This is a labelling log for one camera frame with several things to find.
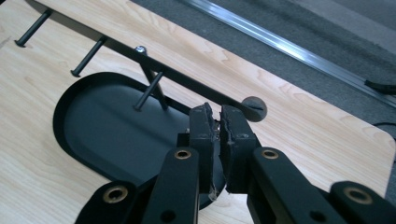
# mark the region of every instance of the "floor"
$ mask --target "floor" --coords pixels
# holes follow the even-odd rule
[[[133,1],[366,122],[396,122],[395,107],[302,64],[179,0]],[[375,1],[375,9],[373,1],[369,0],[211,2],[356,75],[396,85],[396,21],[389,19],[394,18],[396,4],[390,0]],[[396,136],[395,126],[379,128]],[[396,205],[395,167],[387,199]]]

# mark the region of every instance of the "wood grain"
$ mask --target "wood grain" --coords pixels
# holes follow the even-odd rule
[[[242,101],[255,95],[267,118],[251,123],[262,144],[284,151],[312,184],[328,189],[352,180],[385,194],[395,145],[391,137],[258,66],[130,1],[39,0]],[[58,146],[51,121],[70,75],[94,42],[48,20],[26,44],[18,39],[39,17],[25,1],[0,6],[0,223],[71,223],[108,182]],[[139,67],[102,48],[83,70],[118,72],[144,81]],[[190,106],[206,99],[164,80],[166,95]],[[251,223],[246,197],[221,194],[200,223]]]

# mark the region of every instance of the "light wood tabletop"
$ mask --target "light wood tabletop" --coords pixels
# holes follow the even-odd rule
[[[94,42],[47,20],[16,46],[40,13],[30,1],[0,6],[0,223],[73,223],[109,181],[67,155],[52,130],[54,108],[78,78],[74,69]],[[250,123],[262,145],[282,150],[315,186],[362,183],[384,196],[395,144],[385,132],[126,0],[37,0],[149,55],[237,101],[258,96],[267,117]],[[147,83],[137,63],[101,48],[83,77],[117,72]],[[207,100],[166,78],[165,95],[188,106]],[[219,107],[213,105],[215,114]],[[246,196],[223,192],[200,223],[252,223]]]

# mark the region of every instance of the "black tray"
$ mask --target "black tray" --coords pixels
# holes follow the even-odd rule
[[[167,110],[150,96],[142,111],[134,104],[147,86],[120,74],[97,73],[73,84],[56,105],[53,131],[70,156],[111,179],[140,186],[157,175],[177,134],[189,128],[190,109],[166,97]],[[214,178],[224,187],[215,157]],[[201,195],[201,208],[211,201]]]

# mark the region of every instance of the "silver metal strip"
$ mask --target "silver metal strip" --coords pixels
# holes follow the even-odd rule
[[[203,11],[204,13],[214,17],[219,21],[223,21],[224,23],[232,26],[233,28],[260,40],[262,43],[267,44],[274,49],[282,51],[290,57],[302,63],[305,63],[312,68],[318,69],[323,73],[338,78],[339,80],[344,81],[350,86],[360,91],[363,91],[388,105],[396,107],[396,97],[384,95],[364,85],[364,78],[347,71],[345,68],[340,67],[335,63],[329,62],[326,59],[319,57],[318,55],[314,54],[309,50],[301,48],[300,46],[290,42],[289,40],[279,35],[276,35],[260,27],[257,24],[232,13],[225,8],[222,8],[207,0],[180,1]]]

